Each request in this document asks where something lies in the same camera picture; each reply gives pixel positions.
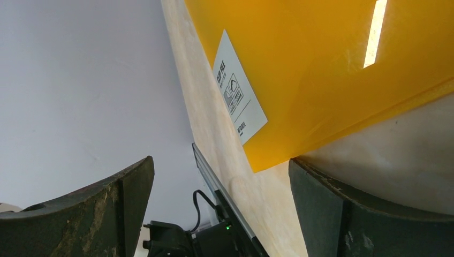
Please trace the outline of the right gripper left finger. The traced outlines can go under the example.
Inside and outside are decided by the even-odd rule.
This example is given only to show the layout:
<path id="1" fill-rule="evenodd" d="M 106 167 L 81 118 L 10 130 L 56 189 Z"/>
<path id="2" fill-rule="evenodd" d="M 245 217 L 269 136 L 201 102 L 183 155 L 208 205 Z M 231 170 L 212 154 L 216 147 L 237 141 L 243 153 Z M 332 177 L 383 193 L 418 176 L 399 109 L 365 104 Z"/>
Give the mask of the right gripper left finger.
<path id="1" fill-rule="evenodd" d="M 133 256 L 154 180 L 150 156 L 19 212 L 1 213 L 1 256 Z"/>

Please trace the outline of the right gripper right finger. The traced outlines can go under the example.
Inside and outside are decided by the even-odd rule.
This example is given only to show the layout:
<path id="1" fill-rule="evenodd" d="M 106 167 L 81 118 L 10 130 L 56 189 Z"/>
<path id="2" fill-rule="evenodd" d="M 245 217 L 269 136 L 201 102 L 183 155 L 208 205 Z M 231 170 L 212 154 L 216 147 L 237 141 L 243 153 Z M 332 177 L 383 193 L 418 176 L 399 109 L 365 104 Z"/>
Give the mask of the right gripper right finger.
<path id="1" fill-rule="evenodd" d="M 309 256 L 453 256 L 453 216 L 403 206 L 289 161 Z"/>

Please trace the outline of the orange plastic clip folder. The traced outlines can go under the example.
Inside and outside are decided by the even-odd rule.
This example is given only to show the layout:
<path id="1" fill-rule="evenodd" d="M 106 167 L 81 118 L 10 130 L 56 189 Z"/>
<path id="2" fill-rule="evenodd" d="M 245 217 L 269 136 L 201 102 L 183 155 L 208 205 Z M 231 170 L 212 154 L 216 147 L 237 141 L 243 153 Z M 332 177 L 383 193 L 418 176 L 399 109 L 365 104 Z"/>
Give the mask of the orange plastic clip folder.
<path id="1" fill-rule="evenodd" d="M 186 1 L 253 172 L 453 92 L 453 1 Z"/>

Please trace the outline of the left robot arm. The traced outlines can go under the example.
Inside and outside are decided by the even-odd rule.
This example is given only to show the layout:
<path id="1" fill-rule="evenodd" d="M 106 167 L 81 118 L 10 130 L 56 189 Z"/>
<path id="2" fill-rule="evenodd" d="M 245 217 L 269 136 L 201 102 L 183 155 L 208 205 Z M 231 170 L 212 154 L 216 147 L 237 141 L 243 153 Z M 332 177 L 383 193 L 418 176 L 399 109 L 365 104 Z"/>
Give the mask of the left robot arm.
<path id="1" fill-rule="evenodd" d="M 218 220 L 217 224 L 205 229 L 200 229 L 199 196 L 215 211 Z M 176 224 L 158 221 L 151 221 L 143 225 L 149 230 L 150 235 L 150 239 L 144 240 L 142 243 L 142 247 L 148 251 L 148 256 L 251 255 L 238 234 L 239 228 L 234 225 L 225 203 L 214 203 L 201 190 L 194 191 L 192 199 L 198 218 L 194 228 L 184 230 Z"/>

